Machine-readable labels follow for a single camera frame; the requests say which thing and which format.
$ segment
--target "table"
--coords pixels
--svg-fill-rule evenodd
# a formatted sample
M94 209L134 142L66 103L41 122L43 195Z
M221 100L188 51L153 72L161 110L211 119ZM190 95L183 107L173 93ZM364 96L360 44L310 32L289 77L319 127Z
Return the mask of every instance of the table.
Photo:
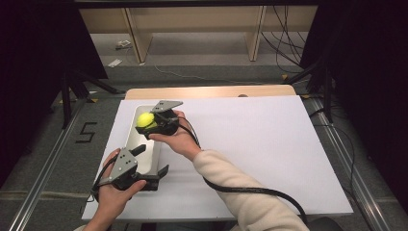
M241 94L253 97L237 97ZM135 108L138 105L155 104L158 99L165 97L184 101L177 109L186 112L204 148L211 146L221 151L236 166L267 187L288 193L303 206L308 215L352 213L303 104L290 86L129 90L119 106L101 161L113 149L126 142L127 134L124 131L129 130L129 119L133 118ZM252 110L256 110L257 117L251 120L250 126L244 126L242 119L254 115ZM257 128L256 133L253 133L254 127ZM162 179L159 190L139 192L128 202L118 220L154 222L233 219L191 163L172 153L163 144L159 168L167 164L170 170ZM88 203L83 219L91 219L96 208L96 202Z

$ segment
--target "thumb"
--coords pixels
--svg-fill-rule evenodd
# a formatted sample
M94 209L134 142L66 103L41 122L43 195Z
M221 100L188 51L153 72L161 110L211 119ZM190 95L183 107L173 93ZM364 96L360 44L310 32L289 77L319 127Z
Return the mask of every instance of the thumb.
M126 194L129 195L129 197L132 197L134 194L138 193L143 187L146 185L145 180L140 180L135 182L129 189L126 190Z
M168 136L162 135L162 134L150 134L149 139L153 141L161 141L161 142L166 142L168 139Z

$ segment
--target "person's right hand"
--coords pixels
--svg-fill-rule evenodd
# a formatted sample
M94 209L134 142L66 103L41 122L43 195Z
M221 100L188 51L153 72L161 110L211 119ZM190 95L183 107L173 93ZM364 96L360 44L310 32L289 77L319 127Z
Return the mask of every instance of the person's right hand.
M181 111L173 111L179 117L180 124L188 129L191 129L189 124L186 122L184 113ZM191 161L194 160L194 157L201 151L200 147L195 143L191 135L181 127L179 127L177 132L172 136L150 134L149 139L167 143L171 149L173 149L173 151L185 156Z

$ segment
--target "finger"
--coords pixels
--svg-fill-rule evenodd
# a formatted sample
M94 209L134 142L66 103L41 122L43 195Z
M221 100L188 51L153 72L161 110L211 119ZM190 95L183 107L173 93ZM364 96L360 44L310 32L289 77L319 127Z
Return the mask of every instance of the finger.
M126 196L132 197L134 194L141 191L141 189L143 189L146 183L147 182L145 180L140 180L140 181L135 182L129 189L125 191L125 193L127 194Z
M179 117L186 117L182 111L173 110L173 112L176 113Z
M183 125L184 127L187 127L191 130L190 125L187 123L186 119L184 117L179 117L179 123L180 125Z
M105 159L105 162L103 163L103 166L107 165L108 162L117 154L119 154L120 152L120 148L117 148L115 151L111 152L111 154L109 154L108 158ZM112 169L114 168L113 164L110 164L105 172L102 174L102 177L106 178L111 174Z
M115 155L119 154L120 152L120 148L115 149L113 152L111 152L111 154L109 154L109 156L105 159L103 166L105 166L109 160L111 160Z
M166 142L168 140L168 136L162 135L162 134L150 134L149 139L153 141L161 141L161 142Z

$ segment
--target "white board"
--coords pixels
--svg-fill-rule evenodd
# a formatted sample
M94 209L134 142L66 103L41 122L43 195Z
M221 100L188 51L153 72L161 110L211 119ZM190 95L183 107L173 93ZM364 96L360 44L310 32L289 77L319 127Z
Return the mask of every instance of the white board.
M234 165L268 188L293 197L308 215L350 214L352 209L298 96L177 99L201 147L225 154ZM123 100L103 160L126 143L138 106L158 100ZM139 192L117 218L132 221L233 218L190 161L165 143L159 168L170 165L157 192ZM282 199L298 213L294 206ZM92 218L96 202L83 219Z

